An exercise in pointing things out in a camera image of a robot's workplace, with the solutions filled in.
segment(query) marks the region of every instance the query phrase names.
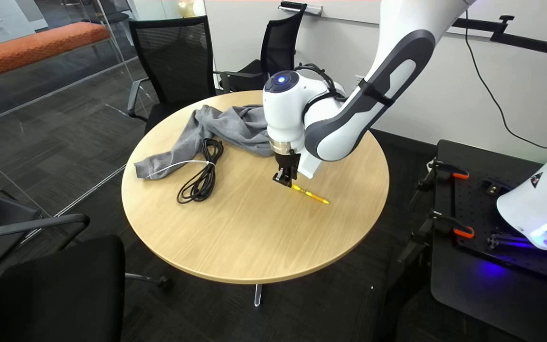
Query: chair wheel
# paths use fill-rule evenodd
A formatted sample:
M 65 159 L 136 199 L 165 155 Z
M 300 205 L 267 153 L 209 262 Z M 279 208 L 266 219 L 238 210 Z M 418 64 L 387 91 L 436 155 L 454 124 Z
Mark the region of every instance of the chair wheel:
M 160 277 L 160 282 L 158 284 L 158 288 L 161 288 L 161 290 L 167 291 L 170 290 L 170 287 L 172 286 L 172 282 L 168 277 L 165 275 L 162 275 Z

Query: glass wall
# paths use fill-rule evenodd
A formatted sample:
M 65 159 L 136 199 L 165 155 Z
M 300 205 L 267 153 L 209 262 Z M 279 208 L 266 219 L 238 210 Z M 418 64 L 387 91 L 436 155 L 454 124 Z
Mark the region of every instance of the glass wall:
M 126 115 L 146 77 L 128 31 L 135 2 L 0 0 L 0 188 L 46 216 L 119 171 L 143 137 Z M 137 114 L 156 101 L 145 84 Z

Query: white cable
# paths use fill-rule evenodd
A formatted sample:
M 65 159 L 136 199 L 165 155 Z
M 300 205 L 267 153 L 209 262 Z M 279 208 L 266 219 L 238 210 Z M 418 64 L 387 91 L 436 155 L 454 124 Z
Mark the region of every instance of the white cable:
M 176 165 L 180 165 L 180 164 L 185 164 L 186 162 L 201 162 L 202 164 L 212 164 L 213 166 L 216 166 L 214 162 L 210 162 L 210 161 L 204 161 L 204 160 L 186 160 L 186 161 L 180 161 L 180 162 L 176 162 L 170 166 L 167 166 L 167 167 L 164 167 L 163 169 L 161 169 L 160 171 L 155 171 L 154 173 L 148 175 L 146 178 L 150 178 L 150 179 L 153 179 L 151 178 L 152 175 L 155 175 L 157 173 L 160 173 L 161 171 L 164 171 L 164 170 L 167 170 L 173 166 L 176 166 Z

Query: chair armrest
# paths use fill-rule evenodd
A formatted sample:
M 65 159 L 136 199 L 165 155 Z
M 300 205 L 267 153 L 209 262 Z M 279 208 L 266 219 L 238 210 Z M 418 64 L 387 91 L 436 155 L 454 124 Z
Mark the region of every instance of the chair armrest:
M 148 81 L 149 78 L 143 78 L 141 80 L 134 81 L 132 87 L 130 88 L 130 97 L 128 97 L 128 116 L 133 118 L 138 118 L 143 121 L 147 121 L 144 117 L 136 115 L 134 112 L 134 107 L 136 106 L 136 97 L 139 95 L 139 89 L 141 88 L 141 83 Z
M 213 71 L 213 74 L 221 75 L 221 82 L 223 83 L 223 93 L 230 93 L 229 76 L 239 76 L 246 78 L 263 76 L 262 72 L 258 72 L 257 74 L 250 74 L 248 72 Z
M 14 223 L 12 225 L 0 226 L 0 236 L 6 236 L 10 234 L 16 234 L 18 232 L 34 231 L 35 229 L 50 228 L 58 225 L 67 225 L 69 223 L 81 223 L 82 227 L 78 229 L 73 238 L 78 235 L 87 225 L 90 223 L 88 216 L 84 214 L 69 214 L 59 217 L 35 219 L 33 221 L 26 221 L 21 223 Z

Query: coiled black cable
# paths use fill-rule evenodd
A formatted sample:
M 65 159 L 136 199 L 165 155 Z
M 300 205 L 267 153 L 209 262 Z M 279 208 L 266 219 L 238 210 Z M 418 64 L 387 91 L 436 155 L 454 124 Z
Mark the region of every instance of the coiled black cable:
M 208 199 L 215 188 L 217 181 L 215 164 L 223 154 L 223 142 L 209 138 L 204 139 L 202 154 L 209 163 L 180 188 L 179 194 L 176 195 L 176 200 L 180 204 L 204 201 Z

